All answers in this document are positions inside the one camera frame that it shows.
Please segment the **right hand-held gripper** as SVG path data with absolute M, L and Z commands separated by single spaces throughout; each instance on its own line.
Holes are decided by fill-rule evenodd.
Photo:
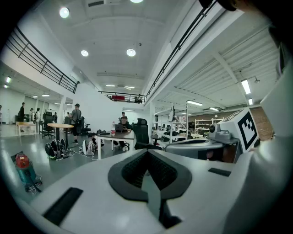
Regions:
M 195 138 L 168 144 L 165 151 L 188 158 L 207 160 L 214 151 L 223 152 L 223 144 L 236 145 L 234 163 L 243 153 L 260 143 L 258 130 L 248 107 L 239 110 L 209 127 L 207 138 Z

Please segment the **black backpack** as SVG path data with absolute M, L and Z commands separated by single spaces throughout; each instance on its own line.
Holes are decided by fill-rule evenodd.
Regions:
M 53 140 L 51 142 L 51 146 L 53 148 L 54 156 L 57 160 L 66 157 L 66 147 L 59 140 Z

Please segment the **black balcony railing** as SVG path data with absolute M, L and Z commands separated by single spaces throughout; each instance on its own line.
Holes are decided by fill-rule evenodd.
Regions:
M 135 103 L 135 96 L 139 95 L 139 94 L 121 93 L 121 92 L 107 92 L 107 91 L 99 91 L 99 93 L 106 96 L 110 100 L 112 100 L 112 95 L 124 96 L 125 101 L 123 101 L 123 102 L 127 102 L 127 103 Z M 141 95 L 141 98 L 142 98 L 142 104 L 144 104 L 144 102 L 146 101 L 146 96 Z
M 19 27 L 15 27 L 5 42 L 19 59 L 37 70 L 51 81 L 57 83 L 71 93 L 76 92 L 78 81 L 74 81 L 47 59 L 23 34 Z

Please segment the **white grey backpack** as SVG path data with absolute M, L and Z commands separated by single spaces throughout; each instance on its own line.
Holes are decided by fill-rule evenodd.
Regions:
M 90 140 L 89 143 L 87 144 L 86 153 L 87 155 L 94 156 L 95 151 L 96 151 L 96 145 L 94 144 L 92 140 Z

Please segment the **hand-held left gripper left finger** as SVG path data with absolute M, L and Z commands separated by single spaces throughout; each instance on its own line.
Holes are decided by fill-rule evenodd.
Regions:
M 158 234 L 164 227 L 145 202 L 129 201 L 118 195 L 108 182 L 114 164 L 130 157 L 121 153 L 84 164 L 47 187 L 30 203 L 39 214 L 45 211 L 70 187 L 83 193 L 61 228 L 75 234 Z

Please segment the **dark table with white legs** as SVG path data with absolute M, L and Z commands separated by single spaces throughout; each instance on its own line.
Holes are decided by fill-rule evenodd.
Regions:
M 97 136 L 98 160 L 122 153 L 121 149 L 114 147 L 113 141 L 116 141 L 117 143 L 119 143 L 119 141 L 124 141 L 126 146 L 129 146 L 129 149 L 126 151 L 127 153 L 134 151 L 135 137 L 132 131 L 124 133 L 116 132 L 115 135 L 99 134 Z

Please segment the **round wooden table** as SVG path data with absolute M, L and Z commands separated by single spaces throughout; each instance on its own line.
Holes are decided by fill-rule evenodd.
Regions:
M 70 124 L 58 124 L 58 123 L 48 123 L 47 124 L 49 127 L 55 128 L 55 137 L 57 140 L 60 140 L 60 129 L 63 128 L 65 130 L 65 142 L 66 142 L 66 147 L 68 147 L 68 129 L 73 128 L 73 125 Z

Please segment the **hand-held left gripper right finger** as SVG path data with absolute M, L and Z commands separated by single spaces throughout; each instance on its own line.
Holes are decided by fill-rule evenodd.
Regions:
M 166 176 L 160 191 L 160 218 L 148 222 L 149 234 L 223 234 L 236 199 L 238 164 L 198 160 L 148 150 L 155 172 Z

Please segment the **black office chair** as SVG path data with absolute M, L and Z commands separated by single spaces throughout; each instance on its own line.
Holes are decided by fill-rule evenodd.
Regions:
M 53 123 L 53 115 L 51 112 L 46 112 L 43 116 L 43 125 L 42 125 L 42 138 L 48 136 L 48 137 L 55 137 L 53 135 L 54 133 L 54 127 L 49 126 L 49 124 Z
M 148 135 L 148 124 L 146 119 L 138 118 L 137 123 L 133 125 L 133 131 L 136 137 L 136 143 L 134 146 L 135 150 L 138 150 L 138 149 L 162 150 L 161 147 L 150 144 L 149 135 Z
M 87 135 L 91 131 L 89 125 L 85 123 L 85 118 L 81 117 L 81 136 Z

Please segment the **red-topped canister vacuum cleaner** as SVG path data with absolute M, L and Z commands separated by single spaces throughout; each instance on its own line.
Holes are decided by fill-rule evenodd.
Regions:
M 24 154 L 23 151 L 11 156 L 15 169 L 20 177 L 26 192 L 36 195 L 42 192 L 40 186 L 43 184 L 42 176 L 38 175 L 33 167 L 33 162 Z

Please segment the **white storage shelf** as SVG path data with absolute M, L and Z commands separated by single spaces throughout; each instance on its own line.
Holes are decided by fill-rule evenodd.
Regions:
M 203 137 L 206 137 L 209 130 L 210 126 L 216 123 L 219 123 L 222 121 L 224 118 L 220 119 L 202 119 L 202 120 L 195 120 L 195 132 L 199 135 L 202 135 Z

